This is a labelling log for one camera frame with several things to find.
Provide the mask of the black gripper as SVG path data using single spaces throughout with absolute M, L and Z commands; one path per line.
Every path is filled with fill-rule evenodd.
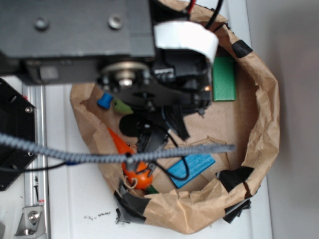
M 169 131 L 188 139 L 184 117 L 204 114 L 212 101 L 217 36 L 198 23 L 167 21 L 154 26 L 154 39 L 153 62 L 123 61 L 102 70 L 104 90 L 133 109 L 119 128 L 138 139 L 139 152 L 163 149 Z

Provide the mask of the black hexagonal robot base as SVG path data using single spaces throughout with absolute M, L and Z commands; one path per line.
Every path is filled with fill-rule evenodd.
M 0 80 L 0 131 L 35 142 L 35 107 L 4 79 Z M 0 147 L 0 166 L 26 169 L 36 155 Z

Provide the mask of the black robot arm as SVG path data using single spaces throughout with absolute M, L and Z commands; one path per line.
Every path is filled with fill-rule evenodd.
M 154 151 L 212 101 L 218 39 L 191 21 L 194 1 L 3 0 L 0 73 L 32 85 L 96 83 L 134 113 L 122 134 Z

